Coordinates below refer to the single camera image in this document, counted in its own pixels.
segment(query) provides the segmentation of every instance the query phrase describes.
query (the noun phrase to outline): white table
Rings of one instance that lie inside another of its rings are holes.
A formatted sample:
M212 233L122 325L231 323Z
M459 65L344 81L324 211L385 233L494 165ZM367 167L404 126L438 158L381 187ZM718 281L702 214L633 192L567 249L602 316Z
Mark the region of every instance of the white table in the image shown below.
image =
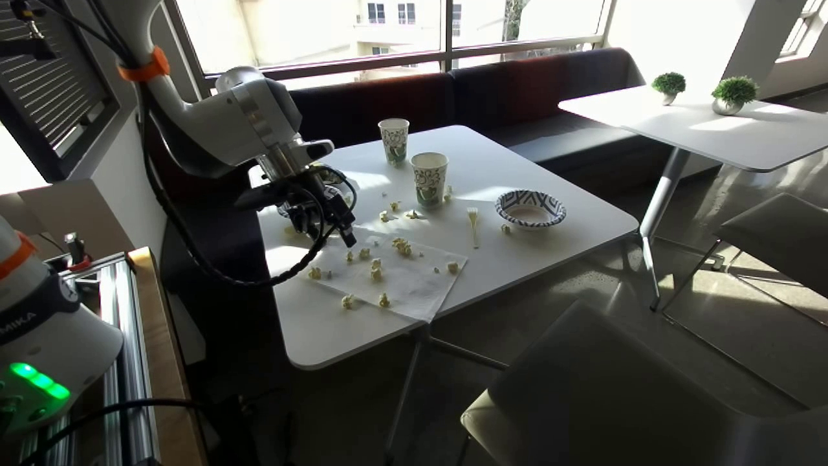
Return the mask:
M652 88L623 88L560 104L564 110L623 126L674 144L674 156L642 219L644 258L652 270L652 236L671 205L688 153L750 170L777 170L828 147L828 116L754 100L737 116L711 110L711 95L681 92L674 105Z
M571 262L602 242L636 233L636 219L619 207L582 192L580 187L538 167L507 147L470 132L469 126L442 126L410 136L410 156L439 149L448 156L448 180L454 202L428 214L419 227L399 236L469 257L463 275L438 314L454 314L474 299ZM358 227L388 233L379 211L390 202L404 210L417 207L411 165L388 165L381 141L335 149L327 165L344 170L359 187L355 207ZM507 189L543 189L567 207L567 219L545 233L503 233L494 200ZM479 210L479 249L469 233L469 207ZM276 210L260 214L266 267L272 275L292 267L309 240L284 231L288 218ZM421 325L404 316L362 306L342 310L338 295L309 279L288 279L275 286L284 349L294 367L324 367L359 349Z

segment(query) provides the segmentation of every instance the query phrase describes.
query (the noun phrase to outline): window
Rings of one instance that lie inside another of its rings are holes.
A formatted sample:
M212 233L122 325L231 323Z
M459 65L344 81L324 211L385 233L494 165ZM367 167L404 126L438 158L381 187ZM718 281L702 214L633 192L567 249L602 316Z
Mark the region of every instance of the window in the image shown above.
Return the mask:
M415 3L399 3L395 9L399 9L399 24L417 24Z
M807 0L791 34L787 37L785 47L781 47L781 56L795 56L802 51L802 44L809 34L817 34L817 29L824 25L820 21L820 9L824 9L825 0Z
M385 5L382 3L367 3L367 24L385 24Z
M72 25L47 12L38 29L54 60L0 56L0 118L47 180L65 180L116 113L116 97ZM11 8L0 8L0 31L32 34Z
M178 37L192 38L206 74L254 65L276 81L314 78L319 84L320 74L342 83L349 74L393 74L390 69L450 69L474 56L503 60L514 51L601 47L615 0L168 3L178 5L190 31Z
M463 5L460 3L454 3L450 5L450 34L454 37L460 37L463 34Z

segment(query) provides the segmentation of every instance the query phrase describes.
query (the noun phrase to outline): gray chair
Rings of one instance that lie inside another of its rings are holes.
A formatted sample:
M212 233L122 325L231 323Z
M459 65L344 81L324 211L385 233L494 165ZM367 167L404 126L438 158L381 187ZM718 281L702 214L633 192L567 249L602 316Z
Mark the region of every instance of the gray chair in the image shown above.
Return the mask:
M817 466L828 409L759 418L571 306L463 413L504 466Z
M828 297L828 211L777 194L723 222L718 238Z

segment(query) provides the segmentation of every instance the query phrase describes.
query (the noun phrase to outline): small plant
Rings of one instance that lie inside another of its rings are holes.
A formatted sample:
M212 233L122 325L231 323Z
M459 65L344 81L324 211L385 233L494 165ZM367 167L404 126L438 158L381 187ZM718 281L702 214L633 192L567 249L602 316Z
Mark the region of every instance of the small plant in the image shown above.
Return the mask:
M755 83L747 74L733 74L725 78L711 95L736 108L742 108L747 100L755 97Z
M662 74L658 74L658 78L652 81L652 88L661 90L661 92L666 92L666 95L671 95L671 97L675 97L677 92L686 90L686 81L683 81L683 74L677 74L677 73L662 73Z

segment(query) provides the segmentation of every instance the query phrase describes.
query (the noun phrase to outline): robotic arm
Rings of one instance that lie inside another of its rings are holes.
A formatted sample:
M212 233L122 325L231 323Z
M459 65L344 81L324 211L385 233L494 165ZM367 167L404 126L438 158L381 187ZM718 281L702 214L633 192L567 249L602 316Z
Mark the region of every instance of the robotic arm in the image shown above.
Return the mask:
M150 38L159 5L160 0L90 0L125 66L162 62ZM256 161L269 183L244 194L241 207L276 205L305 236L320 240L335 227L347 246L355 242L347 179L338 170L310 165L335 144L302 140L302 116L284 84L252 66L231 69L217 81L217 92L196 104L183 100L168 74L140 84L150 118L183 170L212 179Z

